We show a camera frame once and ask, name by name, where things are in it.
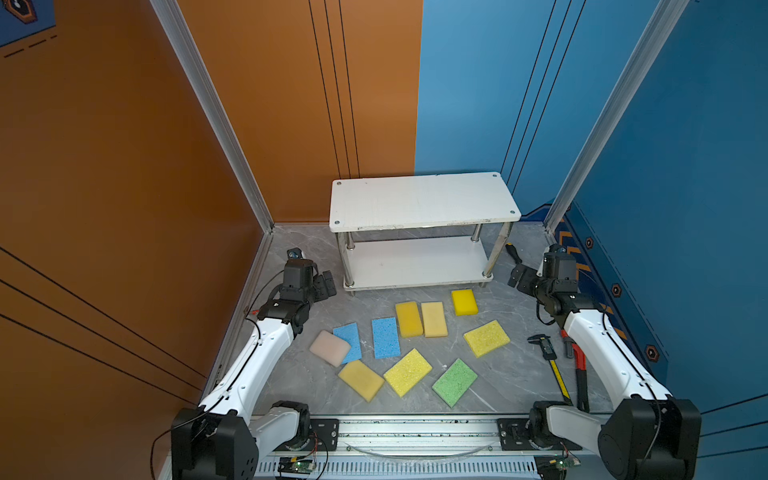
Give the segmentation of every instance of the marble surface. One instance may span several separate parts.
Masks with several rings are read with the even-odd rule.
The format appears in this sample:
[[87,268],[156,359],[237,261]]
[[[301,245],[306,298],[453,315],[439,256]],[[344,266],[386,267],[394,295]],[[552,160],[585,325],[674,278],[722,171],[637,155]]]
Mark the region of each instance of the marble surface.
[[[499,227],[497,224],[483,227],[481,239],[486,253],[490,253]],[[365,241],[471,234],[472,227],[439,227],[355,233],[354,238],[355,241]],[[517,223],[510,238],[527,265],[539,264],[548,243],[542,225]],[[576,396],[574,360],[565,358],[557,326],[544,326],[536,320],[535,301],[507,286],[514,263],[505,251],[502,251],[493,270],[493,281],[482,288],[477,285],[470,286],[475,292],[479,313],[457,317],[453,313],[451,291],[468,286],[370,290],[358,292],[354,297],[344,292],[343,270],[336,238],[328,227],[276,227],[262,279],[271,278],[283,268],[286,251],[292,247],[301,248],[305,258],[315,260],[321,271],[331,270],[339,293],[313,305],[304,332],[296,337],[280,358],[259,397],[254,414],[266,413],[270,406],[279,400],[305,402],[310,406],[310,411],[318,415],[527,412],[536,400],[561,399],[558,384],[548,362],[542,358],[541,350],[527,342],[527,338],[536,333],[546,333],[552,337],[561,374],[571,396]],[[264,301],[270,290],[265,289],[262,298],[257,300],[257,305]],[[395,304],[410,300],[419,303],[443,302],[449,335],[444,338],[428,339],[421,336],[400,339],[403,355],[416,348],[432,365],[432,371],[402,399],[385,383],[371,403],[367,403],[338,378],[337,373],[342,367],[334,368],[309,352],[312,341],[321,329],[332,332],[334,327],[357,322],[362,344],[362,361],[382,375],[399,358],[374,359],[371,320],[395,316]],[[477,359],[464,341],[463,335],[492,320],[499,321],[511,342]],[[249,334],[250,328],[243,329],[236,352],[242,348]],[[478,378],[451,409],[432,391],[432,385],[457,358],[461,358],[474,370]],[[610,410],[611,402],[605,388],[589,365],[588,378],[592,411]]]

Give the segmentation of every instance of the metal corner post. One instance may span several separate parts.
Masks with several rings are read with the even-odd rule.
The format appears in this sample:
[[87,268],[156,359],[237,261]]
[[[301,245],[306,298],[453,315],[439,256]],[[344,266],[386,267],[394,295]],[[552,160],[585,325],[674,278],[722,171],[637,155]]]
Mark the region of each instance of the metal corner post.
[[208,122],[219,140],[221,149],[230,162],[253,214],[264,233],[269,235],[274,225],[272,216],[266,208],[266,203],[245,158],[243,148],[237,140],[227,112],[224,110],[219,94],[216,92],[214,83],[205,68],[200,51],[197,50],[192,33],[181,13],[181,8],[176,0],[150,0],[150,3],[163,26],[163,30],[165,30],[165,35],[176,52],[184,73],[187,74],[197,100],[203,107]]
[[660,0],[544,220],[554,233],[689,0]]

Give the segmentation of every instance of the shelf lower board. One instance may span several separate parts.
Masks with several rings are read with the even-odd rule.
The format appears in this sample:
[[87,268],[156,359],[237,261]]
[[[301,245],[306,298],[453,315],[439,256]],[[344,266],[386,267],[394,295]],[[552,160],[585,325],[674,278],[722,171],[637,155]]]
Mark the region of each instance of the shelf lower board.
[[488,258],[471,237],[358,242],[347,250],[355,283],[347,291],[484,283]]

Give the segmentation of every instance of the yellow sponge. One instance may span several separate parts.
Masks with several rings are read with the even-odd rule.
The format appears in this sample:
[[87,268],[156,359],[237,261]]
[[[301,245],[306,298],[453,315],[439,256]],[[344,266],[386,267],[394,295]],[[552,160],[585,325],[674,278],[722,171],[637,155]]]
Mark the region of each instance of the yellow sponge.
[[397,312],[397,324],[400,325],[400,336],[404,339],[410,336],[419,336],[424,333],[422,317],[419,316],[419,307],[416,302],[398,303],[395,305]]
[[424,336],[448,336],[442,302],[422,303],[422,317],[424,317]]
[[478,304],[475,302],[475,294],[471,290],[453,290],[453,309],[456,315],[476,315]]
[[347,363],[339,372],[339,378],[358,392],[366,402],[373,400],[384,385],[384,379],[359,360]]
[[410,389],[432,371],[432,366],[424,360],[417,349],[408,352],[391,369],[387,370],[384,378],[402,398]]
[[464,340],[478,358],[509,343],[509,337],[496,320],[465,333]]

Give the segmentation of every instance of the orange wall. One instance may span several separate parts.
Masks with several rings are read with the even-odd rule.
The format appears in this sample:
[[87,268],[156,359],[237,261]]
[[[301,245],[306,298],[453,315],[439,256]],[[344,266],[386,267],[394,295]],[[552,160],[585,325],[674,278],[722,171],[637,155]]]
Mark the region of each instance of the orange wall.
[[275,221],[328,220],[336,178],[413,174],[422,0],[179,3]]
[[180,362],[0,251],[0,280],[170,373],[0,283],[0,314],[125,371],[0,317],[0,476],[148,478],[152,439],[200,398],[261,232],[149,2],[55,14],[0,48],[0,247]]

